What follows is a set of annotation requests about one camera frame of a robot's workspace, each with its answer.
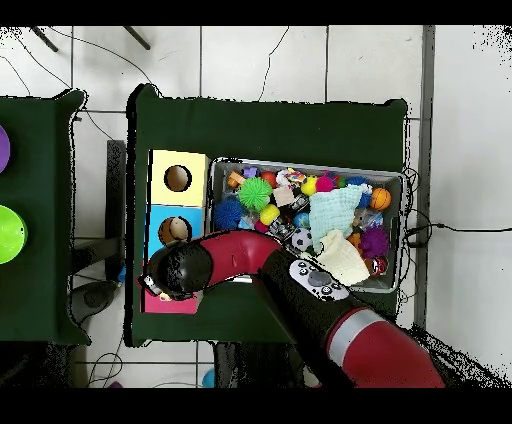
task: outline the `yellow ball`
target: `yellow ball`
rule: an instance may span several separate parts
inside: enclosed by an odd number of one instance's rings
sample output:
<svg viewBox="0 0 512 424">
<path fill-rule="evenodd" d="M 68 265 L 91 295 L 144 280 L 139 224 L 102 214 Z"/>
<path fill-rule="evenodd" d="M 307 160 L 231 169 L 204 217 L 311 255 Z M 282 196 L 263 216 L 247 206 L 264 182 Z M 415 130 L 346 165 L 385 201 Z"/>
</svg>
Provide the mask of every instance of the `yellow ball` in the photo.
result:
<svg viewBox="0 0 512 424">
<path fill-rule="evenodd" d="M 318 177 L 310 175 L 306 182 L 300 185 L 300 191 L 306 196 L 313 196 L 316 193 L 316 180 L 318 180 Z"/>
<path fill-rule="evenodd" d="M 376 188 L 372 192 L 370 207 L 378 211 L 386 209 L 391 203 L 391 193 L 385 188 Z"/>
<path fill-rule="evenodd" d="M 279 209 L 276 205 L 268 204 L 260 212 L 260 221 L 267 227 L 279 216 Z"/>
</svg>

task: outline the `gray plastic bin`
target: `gray plastic bin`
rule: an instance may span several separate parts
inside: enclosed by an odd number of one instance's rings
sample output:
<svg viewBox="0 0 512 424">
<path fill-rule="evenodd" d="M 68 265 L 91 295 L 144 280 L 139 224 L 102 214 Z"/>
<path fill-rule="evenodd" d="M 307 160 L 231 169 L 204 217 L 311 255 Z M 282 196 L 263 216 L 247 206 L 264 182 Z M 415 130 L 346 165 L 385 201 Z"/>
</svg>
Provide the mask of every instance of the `gray plastic bin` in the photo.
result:
<svg viewBox="0 0 512 424">
<path fill-rule="evenodd" d="M 362 176 L 368 179 L 374 188 L 384 187 L 391 193 L 392 201 L 383 212 L 384 228 L 389 232 L 390 250 L 387 255 L 388 269 L 378 278 L 368 278 L 358 284 L 350 286 L 354 291 L 369 293 L 390 293 L 398 286 L 400 264 L 402 260 L 401 243 L 405 224 L 405 178 L 397 172 L 369 171 L 363 169 L 335 168 L 315 165 L 302 165 L 295 163 L 265 162 L 251 159 L 217 158 L 211 161 L 208 176 L 208 197 L 216 204 L 222 200 L 222 194 L 233 192 L 227 185 L 227 178 L 232 171 L 241 172 L 247 166 L 256 166 L 260 171 L 278 172 L 283 168 L 291 167 L 307 175 L 323 175 L 326 170 L 335 172 L 343 177 Z M 212 202 L 207 205 L 205 219 L 205 233 L 214 230 L 212 216 Z M 249 276 L 239 276 L 234 281 L 251 282 Z"/>
</svg>

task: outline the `yellow box panel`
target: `yellow box panel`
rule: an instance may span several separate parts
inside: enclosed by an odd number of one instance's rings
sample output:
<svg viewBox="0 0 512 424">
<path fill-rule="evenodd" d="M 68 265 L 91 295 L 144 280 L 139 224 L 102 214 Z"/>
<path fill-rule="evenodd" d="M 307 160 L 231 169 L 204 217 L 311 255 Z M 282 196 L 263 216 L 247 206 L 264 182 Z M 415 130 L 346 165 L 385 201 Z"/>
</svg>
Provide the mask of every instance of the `yellow box panel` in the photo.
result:
<svg viewBox="0 0 512 424">
<path fill-rule="evenodd" d="M 206 203 L 208 163 L 208 158 L 201 153 L 153 150 L 151 203 L 203 207 Z M 165 183 L 166 171 L 173 165 L 181 165 L 190 171 L 192 180 L 185 191 L 172 191 Z"/>
</svg>

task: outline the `white cloth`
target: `white cloth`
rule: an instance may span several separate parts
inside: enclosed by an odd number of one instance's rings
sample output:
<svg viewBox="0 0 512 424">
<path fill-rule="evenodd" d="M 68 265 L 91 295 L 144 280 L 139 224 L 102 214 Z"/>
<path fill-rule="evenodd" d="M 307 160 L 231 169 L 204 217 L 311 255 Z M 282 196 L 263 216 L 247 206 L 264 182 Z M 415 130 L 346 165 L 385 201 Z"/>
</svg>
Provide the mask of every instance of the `white cloth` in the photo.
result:
<svg viewBox="0 0 512 424">
<path fill-rule="evenodd" d="M 341 284 L 351 286 L 370 277 L 359 252 L 345 240 L 340 230 L 329 231 L 320 242 L 322 253 L 315 260 Z"/>
</svg>

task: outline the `round hole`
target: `round hole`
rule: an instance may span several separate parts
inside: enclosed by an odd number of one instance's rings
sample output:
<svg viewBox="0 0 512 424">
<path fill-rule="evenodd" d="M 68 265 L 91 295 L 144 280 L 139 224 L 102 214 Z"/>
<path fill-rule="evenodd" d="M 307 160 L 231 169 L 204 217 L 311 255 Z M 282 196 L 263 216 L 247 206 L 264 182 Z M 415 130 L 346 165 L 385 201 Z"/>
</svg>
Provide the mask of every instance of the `round hole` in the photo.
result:
<svg viewBox="0 0 512 424">
<path fill-rule="evenodd" d="M 185 191 L 192 183 L 192 174 L 182 165 L 173 165 L 165 171 L 164 183 L 171 191 Z"/>
<path fill-rule="evenodd" d="M 164 246 L 176 240 L 190 241 L 191 237 L 192 227 L 181 216 L 164 219 L 158 228 L 158 239 Z"/>
</svg>

